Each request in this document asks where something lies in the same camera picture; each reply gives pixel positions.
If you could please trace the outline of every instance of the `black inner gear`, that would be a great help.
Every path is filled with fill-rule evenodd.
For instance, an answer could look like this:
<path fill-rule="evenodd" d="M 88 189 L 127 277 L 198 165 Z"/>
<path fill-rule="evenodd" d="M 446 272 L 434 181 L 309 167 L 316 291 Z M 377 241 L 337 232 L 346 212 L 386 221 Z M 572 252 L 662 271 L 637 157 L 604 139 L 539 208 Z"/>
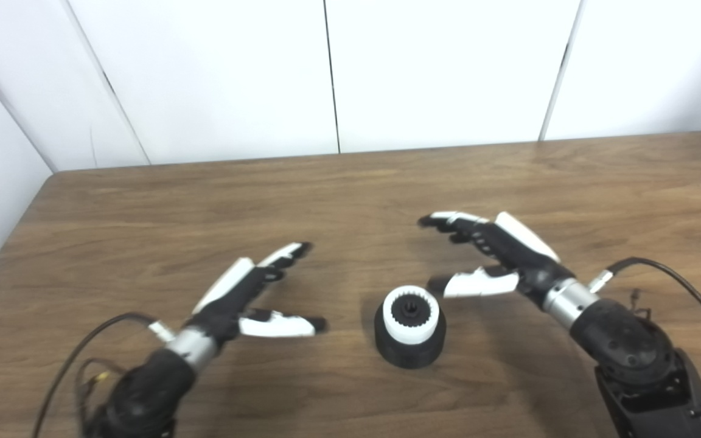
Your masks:
<path fill-rule="evenodd" d="M 418 327 L 429 319 L 431 308 L 423 297 L 404 294 L 394 300 L 391 313 L 404 327 Z"/>

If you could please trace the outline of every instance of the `black cylindrical object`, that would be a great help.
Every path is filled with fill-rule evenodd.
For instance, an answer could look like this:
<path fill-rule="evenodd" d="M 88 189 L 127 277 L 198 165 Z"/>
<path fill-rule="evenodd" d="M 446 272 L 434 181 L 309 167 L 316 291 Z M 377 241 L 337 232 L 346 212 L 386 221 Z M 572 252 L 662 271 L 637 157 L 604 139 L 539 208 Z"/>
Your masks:
<path fill-rule="evenodd" d="M 375 345 L 389 363 L 417 369 L 433 363 L 445 343 L 445 314 L 418 286 L 390 292 L 375 313 Z"/>

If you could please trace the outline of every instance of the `connector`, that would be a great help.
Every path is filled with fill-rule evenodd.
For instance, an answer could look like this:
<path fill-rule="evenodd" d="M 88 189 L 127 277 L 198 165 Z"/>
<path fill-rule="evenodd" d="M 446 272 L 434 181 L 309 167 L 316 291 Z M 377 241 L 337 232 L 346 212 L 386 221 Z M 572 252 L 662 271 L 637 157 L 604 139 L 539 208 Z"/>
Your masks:
<path fill-rule="evenodd" d="M 604 287 L 604 285 L 607 284 L 607 281 L 610 281 L 613 278 L 613 273 L 611 271 L 602 271 L 598 276 L 596 276 L 595 279 L 593 279 L 589 285 L 589 292 L 592 294 L 596 294 L 596 292 L 600 291 L 601 288 Z"/>
<path fill-rule="evenodd" d="M 169 330 L 169 327 L 164 325 L 164 323 L 161 321 L 156 321 L 153 322 L 153 324 L 148 325 L 148 329 L 155 333 L 156 336 L 158 336 L 158 338 L 164 342 L 164 344 L 168 344 L 175 339 L 175 334 L 172 333 L 172 330 Z"/>

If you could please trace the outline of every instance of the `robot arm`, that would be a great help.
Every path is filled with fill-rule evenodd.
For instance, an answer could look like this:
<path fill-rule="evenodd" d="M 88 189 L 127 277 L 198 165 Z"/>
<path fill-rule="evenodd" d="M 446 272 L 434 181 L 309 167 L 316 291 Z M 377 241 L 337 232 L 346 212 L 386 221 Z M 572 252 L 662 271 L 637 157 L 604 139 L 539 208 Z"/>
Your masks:
<path fill-rule="evenodd" d="M 421 217 L 423 227 L 452 233 L 499 261 L 473 274 L 432 277 L 444 297 L 517 290 L 551 315 L 595 361 L 596 380 L 622 438 L 701 438 L 701 379 L 688 356 L 659 326 L 611 299 L 601 299 L 561 265 L 559 256 L 507 213 L 495 221 L 461 212 Z"/>
<path fill-rule="evenodd" d="M 320 317 L 257 310 L 248 305 L 267 283 L 284 277 L 309 250 L 308 243 L 292 243 L 261 263 L 238 259 L 195 306 L 177 336 L 164 335 L 167 344 L 142 366 L 126 372 L 108 402 L 97 408 L 85 436 L 93 438 L 169 438 L 175 432 L 175 413 L 181 397 L 198 374 L 237 335 L 313 336 L 326 330 Z"/>

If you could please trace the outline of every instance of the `wood grain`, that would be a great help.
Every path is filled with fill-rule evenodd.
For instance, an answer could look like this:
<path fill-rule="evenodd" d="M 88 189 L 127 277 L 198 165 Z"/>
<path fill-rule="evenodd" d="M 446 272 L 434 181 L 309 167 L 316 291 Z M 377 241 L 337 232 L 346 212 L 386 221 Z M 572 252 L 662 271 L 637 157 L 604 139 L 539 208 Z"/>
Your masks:
<path fill-rule="evenodd" d="M 701 133 L 133 167 L 53 176 L 0 252 L 0 438 L 26 436 L 69 350 L 128 310 L 178 326 L 237 257 L 315 249 L 256 305 L 323 314 L 327 335 L 230 343 L 181 407 L 180 438 L 614 436 L 567 334 L 516 294 L 443 302 L 426 369 L 378 357 L 372 315 L 398 285 L 482 263 L 414 223 L 508 210 L 590 280 L 630 255 L 701 289 Z M 701 371 L 701 310 L 661 274 L 629 289 Z M 132 366 L 158 343 L 123 325 L 87 355 Z M 44 436 L 72 436 L 69 386 Z"/>

